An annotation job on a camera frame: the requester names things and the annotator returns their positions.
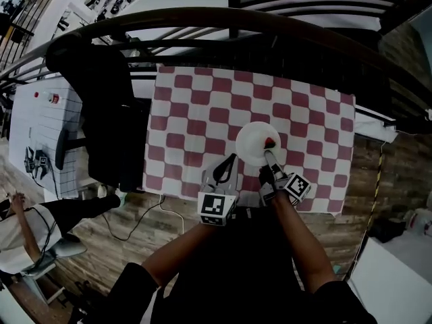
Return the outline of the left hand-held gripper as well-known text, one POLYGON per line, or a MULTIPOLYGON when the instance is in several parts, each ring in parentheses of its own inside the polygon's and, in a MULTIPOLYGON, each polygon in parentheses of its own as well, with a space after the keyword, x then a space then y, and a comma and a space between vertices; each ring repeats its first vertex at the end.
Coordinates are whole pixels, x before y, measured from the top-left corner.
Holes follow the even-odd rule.
POLYGON ((202 175, 197 213, 206 225, 225 226, 238 201, 238 156, 232 153, 214 161, 202 175))

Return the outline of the white sack red label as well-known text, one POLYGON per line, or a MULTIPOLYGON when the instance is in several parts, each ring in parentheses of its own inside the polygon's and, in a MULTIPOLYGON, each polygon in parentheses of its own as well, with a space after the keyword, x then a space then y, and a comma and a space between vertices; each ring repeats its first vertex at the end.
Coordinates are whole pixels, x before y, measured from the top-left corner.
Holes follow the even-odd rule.
POLYGON ((415 209, 407 222, 406 229, 414 234, 432 238, 432 211, 415 209))

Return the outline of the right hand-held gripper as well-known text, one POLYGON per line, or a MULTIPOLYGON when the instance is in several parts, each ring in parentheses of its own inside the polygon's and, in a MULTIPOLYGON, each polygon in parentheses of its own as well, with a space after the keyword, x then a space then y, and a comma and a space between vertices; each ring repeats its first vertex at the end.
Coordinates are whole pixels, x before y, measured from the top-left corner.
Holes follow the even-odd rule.
POLYGON ((272 150, 265 149, 267 165, 259 169, 261 202, 269 206, 278 192, 285 192, 295 207, 302 202, 311 189, 311 184, 297 173, 284 173, 272 150))

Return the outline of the person's right forearm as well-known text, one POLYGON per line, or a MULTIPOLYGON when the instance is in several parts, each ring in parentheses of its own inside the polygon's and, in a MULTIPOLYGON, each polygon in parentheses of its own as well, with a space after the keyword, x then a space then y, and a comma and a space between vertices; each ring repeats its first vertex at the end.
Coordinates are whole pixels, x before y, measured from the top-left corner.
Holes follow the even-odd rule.
POLYGON ((296 270, 307 291, 316 292, 326 283, 336 280, 324 248, 307 228, 285 192, 272 199, 277 218, 292 250, 296 270))

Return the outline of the black bag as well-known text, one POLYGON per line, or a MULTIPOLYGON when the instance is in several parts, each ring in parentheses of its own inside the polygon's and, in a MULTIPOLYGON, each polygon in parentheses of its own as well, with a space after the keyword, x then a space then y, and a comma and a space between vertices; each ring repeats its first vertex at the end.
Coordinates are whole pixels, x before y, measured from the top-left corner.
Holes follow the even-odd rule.
POLYGON ((144 154, 151 99, 135 99, 121 108, 119 189, 133 192, 142 187, 144 154))

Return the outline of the person's left forearm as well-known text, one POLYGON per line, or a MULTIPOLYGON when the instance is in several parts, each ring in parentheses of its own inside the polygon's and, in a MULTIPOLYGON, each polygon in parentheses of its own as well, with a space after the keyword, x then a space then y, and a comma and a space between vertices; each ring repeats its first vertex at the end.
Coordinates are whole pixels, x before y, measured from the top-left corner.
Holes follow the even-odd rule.
POLYGON ((219 227, 199 223, 186 233, 156 250, 141 266, 156 284, 165 287, 180 271, 189 258, 219 227))

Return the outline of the black jacket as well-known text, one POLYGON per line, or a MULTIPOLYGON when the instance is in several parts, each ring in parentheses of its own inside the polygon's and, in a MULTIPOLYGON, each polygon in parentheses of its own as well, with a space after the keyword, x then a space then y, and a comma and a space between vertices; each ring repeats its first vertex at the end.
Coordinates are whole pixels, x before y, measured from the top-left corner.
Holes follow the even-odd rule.
POLYGON ((121 110, 134 97, 125 56, 116 48, 67 34, 49 45, 45 63, 66 79, 82 101, 89 176, 117 187, 121 110))

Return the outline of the black box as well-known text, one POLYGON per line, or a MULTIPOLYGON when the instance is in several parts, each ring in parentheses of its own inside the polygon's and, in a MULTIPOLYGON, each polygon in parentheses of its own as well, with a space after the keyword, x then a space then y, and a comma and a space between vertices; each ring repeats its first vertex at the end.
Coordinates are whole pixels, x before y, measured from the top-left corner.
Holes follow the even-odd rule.
POLYGON ((405 227, 406 223, 404 221, 379 217, 373 221, 368 231, 368 236, 384 244, 401 236, 405 227))

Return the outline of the white round plate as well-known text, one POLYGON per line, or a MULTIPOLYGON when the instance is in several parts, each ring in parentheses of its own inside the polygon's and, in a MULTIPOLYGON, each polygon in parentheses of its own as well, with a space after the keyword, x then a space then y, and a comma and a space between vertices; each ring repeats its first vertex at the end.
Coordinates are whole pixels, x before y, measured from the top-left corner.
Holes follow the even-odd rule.
POLYGON ((265 143, 270 138, 275 146, 270 151, 278 156, 281 138, 277 130, 268 123, 254 121, 246 124, 236 137, 236 154, 248 165, 262 167, 266 164, 265 143))

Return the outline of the white board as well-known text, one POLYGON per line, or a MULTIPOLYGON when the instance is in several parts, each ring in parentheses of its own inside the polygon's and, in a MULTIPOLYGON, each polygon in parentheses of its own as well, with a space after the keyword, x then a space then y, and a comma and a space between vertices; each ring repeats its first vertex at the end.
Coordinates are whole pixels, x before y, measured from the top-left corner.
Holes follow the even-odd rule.
POLYGON ((360 136, 390 144, 398 135, 393 126, 386 127, 383 121, 361 113, 355 114, 354 131, 360 136))

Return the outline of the person's black clothes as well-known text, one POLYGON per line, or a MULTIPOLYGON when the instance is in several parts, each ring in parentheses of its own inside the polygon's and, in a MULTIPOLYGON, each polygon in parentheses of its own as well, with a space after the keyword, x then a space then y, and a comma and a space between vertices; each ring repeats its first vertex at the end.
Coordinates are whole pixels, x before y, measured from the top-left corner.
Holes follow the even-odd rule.
POLYGON ((344 281, 302 290, 275 215, 219 228, 180 268, 168 296, 128 263, 82 324, 377 324, 344 281))

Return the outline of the grey office chair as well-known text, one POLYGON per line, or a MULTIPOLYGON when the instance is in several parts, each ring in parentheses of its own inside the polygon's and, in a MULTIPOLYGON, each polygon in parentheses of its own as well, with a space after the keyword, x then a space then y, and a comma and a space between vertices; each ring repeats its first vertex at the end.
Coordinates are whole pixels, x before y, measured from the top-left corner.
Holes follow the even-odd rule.
POLYGON ((75 257, 86 251, 87 247, 80 240, 70 241, 62 238, 52 248, 44 252, 35 265, 23 270, 20 275, 22 277, 40 277, 55 267, 57 259, 75 257))

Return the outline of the yellow black hazard tape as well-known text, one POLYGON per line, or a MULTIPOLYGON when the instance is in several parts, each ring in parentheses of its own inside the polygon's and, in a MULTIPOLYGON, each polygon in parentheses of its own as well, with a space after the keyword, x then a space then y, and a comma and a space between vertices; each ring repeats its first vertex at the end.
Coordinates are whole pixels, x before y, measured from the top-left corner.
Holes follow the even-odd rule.
POLYGON ((375 182, 375 189, 374 189, 374 196, 373 196, 373 204, 371 207, 371 211, 369 213, 368 216, 368 220, 367 220, 367 225, 364 229, 364 233, 362 235, 362 239, 360 241, 360 244, 357 248, 356 254, 354 256, 354 259, 352 261, 352 264, 349 268, 348 274, 351 275, 352 272, 354 271, 356 264, 358 262, 358 258, 360 256, 360 253, 362 251, 362 248, 365 244, 365 240, 367 239, 367 232, 369 230, 369 226, 371 225, 371 221, 372 221, 372 217, 373 214, 375 212, 375 207, 377 205, 377 198, 379 195, 379 186, 380 186, 380 181, 381 181, 381 173, 382 173, 382 165, 383 165, 383 146, 386 144, 386 142, 384 142, 381 146, 380 146, 380 150, 379 150, 379 162, 378 162, 378 167, 377 167, 377 177, 376 177, 376 182, 375 182))

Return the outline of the white gridded table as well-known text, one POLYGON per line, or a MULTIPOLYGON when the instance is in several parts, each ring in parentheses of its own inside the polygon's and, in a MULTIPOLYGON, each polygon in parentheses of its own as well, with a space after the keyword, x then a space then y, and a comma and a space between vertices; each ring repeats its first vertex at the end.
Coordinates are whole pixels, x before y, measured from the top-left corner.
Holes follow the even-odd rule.
POLYGON ((50 78, 16 88, 9 133, 9 162, 25 173, 26 147, 40 149, 48 156, 52 170, 36 183, 59 198, 78 197, 76 152, 65 154, 63 169, 55 166, 55 150, 60 131, 65 128, 70 138, 77 138, 82 100, 64 78, 50 78), (50 93, 57 93, 56 105, 48 102, 50 93))

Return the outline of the white platform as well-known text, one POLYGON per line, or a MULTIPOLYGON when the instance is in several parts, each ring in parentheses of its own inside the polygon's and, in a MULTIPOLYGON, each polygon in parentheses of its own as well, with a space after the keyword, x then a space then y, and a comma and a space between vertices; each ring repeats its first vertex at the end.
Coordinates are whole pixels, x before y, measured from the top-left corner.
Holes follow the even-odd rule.
POLYGON ((348 284, 378 324, 432 324, 432 238, 369 238, 348 284))

